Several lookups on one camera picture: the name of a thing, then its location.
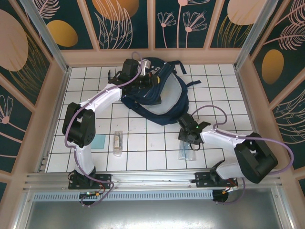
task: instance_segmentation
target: metal bar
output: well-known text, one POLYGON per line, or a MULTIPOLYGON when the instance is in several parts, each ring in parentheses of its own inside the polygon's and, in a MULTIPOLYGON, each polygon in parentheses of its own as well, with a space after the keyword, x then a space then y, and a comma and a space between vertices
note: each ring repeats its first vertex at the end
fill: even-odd
POLYGON ((278 0, 268 0, 266 1, 262 11, 260 12, 259 16, 253 27, 251 28, 242 49, 237 57, 236 60, 236 69, 240 69, 245 62, 246 58, 248 57, 252 47, 254 46, 255 42, 259 38, 261 32, 263 31, 265 25, 267 24, 271 13, 276 8, 278 0))
POLYGON ((63 98, 65 96, 66 87, 67 87, 67 84, 68 84, 70 74, 71 74, 71 68, 69 68, 68 71, 65 72, 63 77, 62 77, 61 87, 59 89, 59 92, 58 92, 58 95, 57 95, 57 98, 56 98, 56 101, 55 101, 55 109, 54 109, 54 112, 53 112, 52 120, 51 120, 51 122, 49 123, 49 126, 48 126, 49 131, 47 132, 47 134, 44 138, 43 147, 42 147, 41 152, 40 152, 40 159, 38 160, 38 164, 36 165, 35 172, 40 171, 41 164, 42 164, 42 161, 43 161, 44 157, 48 156, 48 154, 49 154, 49 149, 51 148, 53 136, 54 136, 54 133, 56 131, 56 124, 57 124, 58 116, 59 116, 60 111, 61 111, 61 104, 62 104, 63 98))
POLYGON ((46 24, 44 23, 44 20, 39 15, 33 1, 20 0, 20 2, 23 5, 26 13, 32 20, 33 24, 35 25, 36 29, 39 31, 41 37, 47 44, 50 52, 53 54, 54 58, 58 62, 59 66, 61 67, 61 69, 63 69, 66 72, 68 70, 68 65, 63 55, 61 54, 59 47, 52 38, 46 24))

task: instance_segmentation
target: wooden trim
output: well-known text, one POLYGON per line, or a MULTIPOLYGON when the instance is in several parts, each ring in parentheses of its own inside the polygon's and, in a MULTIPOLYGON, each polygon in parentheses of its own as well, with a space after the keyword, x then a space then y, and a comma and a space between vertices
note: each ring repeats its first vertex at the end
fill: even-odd
POLYGON ((289 1, 290 0, 284 0, 283 1, 282 5, 278 9, 277 13, 273 17, 269 27, 267 28, 267 30, 265 31, 264 35, 262 36, 260 42, 258 43, 255 51, 252 53, 252 56, 251 56, 250 60, 253 61, 256 58, 256 56, 258 55, 258 53, 261 50, 262 46, 264 45, 265 41, 267 40, 267 38, 269 37, 270 33, 272 32, 272 30, 274 28, 274 25, 277 23, 277 21, 280 19, 281 15, 285 11, 289 1))
POLYGON ((282 102, 297 86, 305 80, 305 68, 271 101, 269 109, 273 110, 282 102))
POLYGON ((210 47, 211 47, 212 40, 214 38, 215 31, 216 31, 223 7, 224 7, 224 0, 217 0, 215 3, 215 6, 214 6, 214 11, 212 14, 209 30, 208 30, 208 33, 206 34, 204 45, 203 45, 203 49, 205 49, 205 50, 210 49, 210 47))

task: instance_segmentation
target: flower drawing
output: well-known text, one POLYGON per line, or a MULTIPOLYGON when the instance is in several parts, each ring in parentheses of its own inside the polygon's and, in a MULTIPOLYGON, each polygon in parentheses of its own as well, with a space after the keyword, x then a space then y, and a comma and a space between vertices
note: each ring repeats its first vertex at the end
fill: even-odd
POLYGON ((175 17, 173 16, 172 12, 171 13, 165 13, 164 15, 163 15, 163 13, 158 13, 158 20, 159 20, 159 22, 162 26, 164 44, 165 44, 165 47, 167 48, 164 28, 167 27, 167 26, 175 25, 177 22, 175 20, 175 17))
POLYGON ((204 17, 205 12, 202 13, 193 13, 190 17, 190 12, 186 12, 183 14, 183 23, 186 31, 186 39, 185 39, 185 47, 187 48, 187 38, 188 33, 193 31, 205 30, 207 28, 207 24, 205 22, 204 17))
POLYGON ((178 25, 177 25, 177 49, 179 48, 179 25, 180 25, 180 15, 181 15, 182 6, 205 4, 208 3, 209 1, 210 0, 178 0, 180 7, 178 12, 178 25))
MULTIPOLYGON (((10 122, 10 115, 11 115, 11 112, 13 110, 13 104, 14 104, 14 100, 11 97, 8 96, 7 99, 5 100, 4 96, 0 95, 0 130, 1 130, 2 125, 11 125, 16 129, 25 132, 25 130, 15 126, 14 124, 12 124, 10 122)), ((14 138, 12 136, 9 136, 5 133, 0 132, 0 135, 3 136, 3 137, 8 138, 10 140, 13 140, 15 142, 22 143, 22 141, 14 138)), ((14 158, 17 157, 17 156, 8 156, 8 155, 1 155, 1 154, 0 154, 0 156, 14 157, 14 158)))

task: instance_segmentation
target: black bracket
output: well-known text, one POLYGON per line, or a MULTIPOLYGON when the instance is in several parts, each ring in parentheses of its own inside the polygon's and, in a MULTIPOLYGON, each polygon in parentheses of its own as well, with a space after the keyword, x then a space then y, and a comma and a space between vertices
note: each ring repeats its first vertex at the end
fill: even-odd
MULTIPOLYGON (((101 181, 111 181, 111 174, 95 174, 95 179, 101 180, 101 181)), ((102 183, 105 189, 110 189, 110 184, 102 183)), ((72 190, 82 190, 82 189, 95 189, 99 190, 101 189, 101 186, 97 182, 93 182, 90 184, 90 182, 82 182, 79 180, 76 174, 72 174, 69 177, 69 186, 68 189, 72 190)))
MULTIPOLYGON (((233 178, 230 181, 238 186, 237 179, 234 180, 233 178)), ((196 184, 196 187, 230 187, 232 183, 229 180, 223 180, 219 178, 217 182, 211 177, 210 172, 204 173, 195 173, 195 180, 192 180, 192 183, 196 184)))

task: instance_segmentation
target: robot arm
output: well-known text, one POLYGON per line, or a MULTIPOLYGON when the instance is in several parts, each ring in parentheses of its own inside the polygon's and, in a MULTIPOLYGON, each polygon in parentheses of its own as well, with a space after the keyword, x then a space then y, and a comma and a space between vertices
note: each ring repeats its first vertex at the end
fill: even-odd
MULTIPOLYGON (((181 130, 179 140, 190 144, 211 144, 230 152, 225 161, 214 168, 221 179, 245 177, 253 183, 259 183, 278 164, 276 157, 265 141, 240 139, 233 133, 214 130, 207 122, 198 124, 190 114, 178 120, 181 130)), ((261 137, 252 133, 249 137, 261 137)))

